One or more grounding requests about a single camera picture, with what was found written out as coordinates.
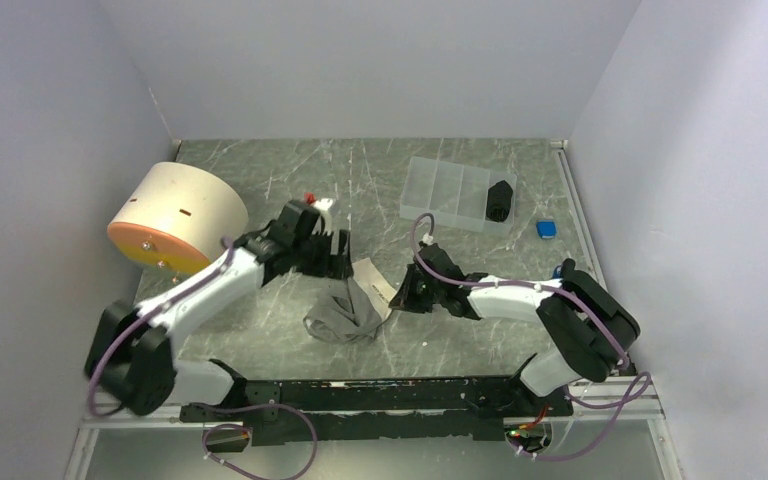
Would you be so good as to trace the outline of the grey underwear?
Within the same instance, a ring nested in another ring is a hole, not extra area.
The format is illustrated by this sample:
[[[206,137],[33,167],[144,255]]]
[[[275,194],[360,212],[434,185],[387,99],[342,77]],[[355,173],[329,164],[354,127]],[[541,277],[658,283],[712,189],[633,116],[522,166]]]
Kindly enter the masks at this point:
[[[370,258],[352,264],[346,280],[331,281],[303,318],[307,333],[329,344],[372,343],[392,313],[396,289]]]

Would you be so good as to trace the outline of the black striped underwear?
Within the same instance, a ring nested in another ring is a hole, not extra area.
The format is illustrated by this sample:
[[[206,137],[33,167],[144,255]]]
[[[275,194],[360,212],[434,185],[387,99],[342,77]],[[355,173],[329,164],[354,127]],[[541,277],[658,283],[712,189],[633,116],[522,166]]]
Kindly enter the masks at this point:
[[[485,216],[496,223],[505,222],[511,212],[514,191],[506,180],[497,181],[487,190]]]

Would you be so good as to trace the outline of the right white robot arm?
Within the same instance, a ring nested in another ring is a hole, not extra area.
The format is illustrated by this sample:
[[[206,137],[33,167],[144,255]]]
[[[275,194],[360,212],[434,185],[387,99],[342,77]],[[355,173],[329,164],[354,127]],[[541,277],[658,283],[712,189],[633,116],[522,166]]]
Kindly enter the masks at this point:
[[[464,273],[438,244],[421,245],[389,306],[417,314],[440,306],[475,321],[540,323],[551,345],[525,361],[509,389],[512,407],[524,415],[536,413],[548,395],[574,381],[602,382],[629,365],[628,351],[641,333],[637,320],[572,259],[551,280],[505,279]]]

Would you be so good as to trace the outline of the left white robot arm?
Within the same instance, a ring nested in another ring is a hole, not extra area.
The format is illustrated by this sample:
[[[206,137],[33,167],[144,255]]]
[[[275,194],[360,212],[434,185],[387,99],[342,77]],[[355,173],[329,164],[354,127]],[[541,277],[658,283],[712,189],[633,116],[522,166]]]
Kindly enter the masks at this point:
[[[89,414],[105,417],[96,399],[104,392],[117,401],[116,412],[137,416],[176,400],[222,420],[238,417],[252,404],[247,379],[220,360],[183,361],[179,350],[203,323],[279,276],[348,278],[350,233],[334,228],[335,211],[332,198],[290,200],[264,227],[223,238],[217,260],[170,290],[106,307],[84,366]]]

